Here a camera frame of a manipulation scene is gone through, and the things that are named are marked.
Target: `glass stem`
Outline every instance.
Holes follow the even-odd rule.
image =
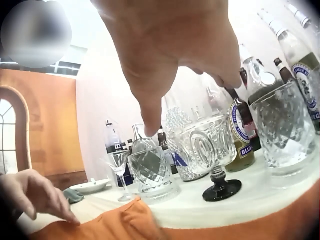
[[[128,188],[127,188],[127,185],[125,184],[123,175],[120,176],[120,181],[121,181],[121,183],[122,183],[124,192],[125,192],[125,193],[129,193]]]

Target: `hand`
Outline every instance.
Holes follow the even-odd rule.
[[[27,169],[16,174],[1,175],[0,183],[13,205],[32,220],[40,212],[80,224],[63,193],[36,170]]]
[[[221,87],[240,87],[239,46],[228,19],[228,0],[92,2],[114,41],[148,136],[160,127],[161,98],[178,66],[206,72]]]

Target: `martini glass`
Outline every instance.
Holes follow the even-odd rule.
[[[125,172],[125,166],[127,164],[129,151],[118,151],[108,153],[104,160],[110,166],[110,168],[119,176],[122,183],[124,193],[122,197],[118,198],[119,202],[126,202],[132,199],[132,195],[129,193],[127,185],[125,184],[123,174]]]

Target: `black glass base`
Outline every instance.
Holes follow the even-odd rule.
[[[239,192],[241,185],[239,180],[227,180],[223,186],[215,187],[216,185],[213,185],[209,187],[203,192],[202,197],[207,202],[221,201]]]

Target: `blurred circle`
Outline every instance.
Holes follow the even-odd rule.
[[[29,68],[56,63],[71,43],[71,25],[56,1],[19,3],[5,17],[0,34],[5,54]]]

